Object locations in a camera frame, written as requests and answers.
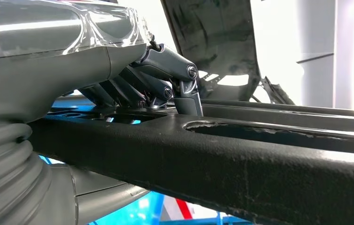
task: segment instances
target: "plastic wrap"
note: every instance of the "plastic wrap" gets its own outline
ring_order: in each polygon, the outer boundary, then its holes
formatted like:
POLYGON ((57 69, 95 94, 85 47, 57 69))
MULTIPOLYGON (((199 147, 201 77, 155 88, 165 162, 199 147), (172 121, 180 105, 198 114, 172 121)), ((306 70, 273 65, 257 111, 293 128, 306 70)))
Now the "plastic wrap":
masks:
POLYGON ((0 57, 148 43, 133 8, 97 0, 0 0, 0 57))

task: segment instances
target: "white wall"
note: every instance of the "white wall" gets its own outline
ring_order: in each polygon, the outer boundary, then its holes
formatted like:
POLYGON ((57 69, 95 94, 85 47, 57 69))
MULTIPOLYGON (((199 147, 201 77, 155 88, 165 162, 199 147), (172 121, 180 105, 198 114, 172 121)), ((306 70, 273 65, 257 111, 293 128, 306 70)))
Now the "white wall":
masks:
POLYGON ((156 41, 176 51, 176 46, 174 45, 160 0, 118 0, 118 3, 137 9, 145 17, 148 28, 155 35, 156 41))
POLYGON ((332 107, 335 0, 251 0, 258 63, 297 105, 332 107))
POLYGON ((351 61, 354 40, 354 0, 338 0, 336 6, 336 29, 334 55, 333 107, 349 109, 351 100, 351 61))

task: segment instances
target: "wire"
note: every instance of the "wire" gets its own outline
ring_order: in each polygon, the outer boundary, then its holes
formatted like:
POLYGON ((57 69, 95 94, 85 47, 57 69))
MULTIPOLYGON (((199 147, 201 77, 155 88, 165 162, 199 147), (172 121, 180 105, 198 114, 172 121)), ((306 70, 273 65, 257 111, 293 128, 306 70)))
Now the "wire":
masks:
POLYGON ((324 57, 328 57, 328 56, 332 56, 334 55, 334 53, 328 53, 328 54, 324 54, 324 55, 319 55, 317 57, 312 57, 312 58, 309 58, 309 59, 306 59, 306 60, 301 60, 301 61, 297 61, 296 63, 300 64, 300 63, 305 63, 305 62, 309 62, 309 61, 313 61, 313 60, 318 60, 318 59, 321 59, 321 58, 324 58, 324 57))
POLYGON ((252 98, 253 98, 256 102, 260 102, 260 103, 261 103, 261 101, 260 101, 258 98, 256 98, 254 95, 252 96, 252 98))

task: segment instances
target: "bolt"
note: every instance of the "bolt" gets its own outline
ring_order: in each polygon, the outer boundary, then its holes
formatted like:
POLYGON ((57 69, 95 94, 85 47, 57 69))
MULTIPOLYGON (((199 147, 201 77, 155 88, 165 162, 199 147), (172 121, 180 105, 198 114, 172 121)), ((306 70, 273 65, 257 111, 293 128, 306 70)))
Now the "bolt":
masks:
POLYGON ((196 69, 196 67, 194 67, 194 66, 189 66, 188 67, 188 75, 191 78, 195 78, 197 74, 198 74, 198 70, 196 69))
POLYGON ((173 93, 171 91, 170 88, 165 88, 165 97, 167 100, 171 99, 171 97, 173 96, 173 93))
POLYGON ((144 100, 140 101, 139 102, 139 107, 140 108, 144 108, 144 106, 145 106, 145 101, 144 100))

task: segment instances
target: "red object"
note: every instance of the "red object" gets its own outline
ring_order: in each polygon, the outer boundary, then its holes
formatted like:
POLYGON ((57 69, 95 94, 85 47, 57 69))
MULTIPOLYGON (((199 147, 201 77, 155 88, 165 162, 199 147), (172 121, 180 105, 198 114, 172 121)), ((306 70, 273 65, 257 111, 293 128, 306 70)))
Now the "red object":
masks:
POLYGON ((176 199, 177 205, 181 210, 181 213, 183 214, 184 219, 192 219, 191 212, 188 209, 188 205, 186 202, 180 199, 176 199))

